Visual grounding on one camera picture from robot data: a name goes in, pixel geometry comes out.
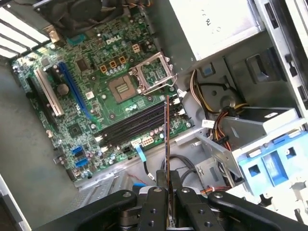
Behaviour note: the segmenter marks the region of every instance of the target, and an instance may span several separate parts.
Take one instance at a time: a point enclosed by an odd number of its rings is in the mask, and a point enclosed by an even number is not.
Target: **motherboard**
[[[168,62],[135,12],[12,67],[59,153],[55,161],[77,181],[163,143],[166,95],[170,136],[192,126]]]

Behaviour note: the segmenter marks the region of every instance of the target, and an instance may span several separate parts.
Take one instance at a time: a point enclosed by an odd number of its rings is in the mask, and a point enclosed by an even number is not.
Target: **cpu socket lever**
[[[163,66],[163,68],[166,72],[166,77],[156,81],[153,85],[150,85],[150,83],[148,83],[148,81],[146,80],[146,78],[143,74],[142,68],[145,65],[150,65],[156,59],[159,59],[159,61],[161,62],[162,66]],[[160,88],[163,88],[165,86],[173,87],[173,85],[175,84],[178,77],[177,77],[177,75],[172,74],[173,65],[168,64],[169,61],[170,61],[170,59],[168,57],[165,57],[162,52],[158,52],[155,55],[153,55],[152,57],[144,60],[140,64],[138,64],[135,67],[130,69],[129,74],[131,76],[135,76],[137,78],[137,80],[139,81],[139,87],[138,87],[138,90],[137,90],[138,93],[142,93],[143,95],[147,95],[147,94],[149,94],[153,91],[156,91]]]

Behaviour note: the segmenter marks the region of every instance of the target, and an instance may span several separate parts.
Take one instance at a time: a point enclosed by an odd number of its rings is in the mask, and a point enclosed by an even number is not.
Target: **green circuit board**
[[[57,129],[46,118],[38,100],[29,97],[54,147],[60,152],[59,163],[70,172],[71,180],[91,177],[110,165],[135,157],[137,153],[133,148],[127,151],[132,141],[142,141],[151,135],[153,140],[144,147],[145,150],[164,142],[163,124],[110,147],[104,153],[94,138],[100,130],[165,101],[166,95],[176,94],[174,87],[166,87],[149,95],[141,95],[137,91],[138,80],[127,74],[130,68],[157,52],[143,17],[135,13],[131,17],[123,16],[91,29],[67,40],[65,45],[55,46],[50,43],[13,61],[12,67],[17,70],[25,92],[31,93],[28,78],[39,86],[35,70],[46,71],[59,62],[66,64],[80,91],[90,118],[80,109],[71,89],[68,93],[65,87],[59,90],[60,84],[66,86],[64,77],[59,75],[59,83],[53,76],[47,75],[64,111],[64,115],[53,116]],[[149,83],[155,83],[166,76],[160,62],[153,62],[142,71]],[[187,130],[190,124],[191,121],[185,116],[172,118],[170,136],[174,137]],[[76,158],[72,154],[72,149],[76,147],[82,147],[84,156]],[[76,161],[81,158],[86,158],[88,162],[77,167]]]

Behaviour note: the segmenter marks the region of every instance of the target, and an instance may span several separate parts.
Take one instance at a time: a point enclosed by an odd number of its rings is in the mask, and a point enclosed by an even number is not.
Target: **dell logo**
[[[117,36],[112,37],[111,39],[107,39],[106,43],[107,43],[107,45],[109,45],[109,44],[111,44],[111,43],[113,43],[115,41],[118,41],[120,39],[122,39],[122,38],[119,35],[117,35]]]

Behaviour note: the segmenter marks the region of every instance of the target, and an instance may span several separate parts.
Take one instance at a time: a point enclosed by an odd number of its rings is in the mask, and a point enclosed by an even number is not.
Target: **blue sata port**
[[[77,162],[75,163],[75,166],[76,166],[76,167],[83,167],[83,166],[85,166],[86,164],[88,164],[88,160],[87,160],[87,158],[84,158],[84,159],[81,159],[81,160],[77,161]]]
[[[74,148],[74,149],[72,150],[72,154],[73,154],[73,155],[76,155],[76,154],[78,154],[78,153],[80,153],[80,152],[82,152],[82,147],[81,147],[81,146],[79,146],[79,147],[77,147],[77,148]]]

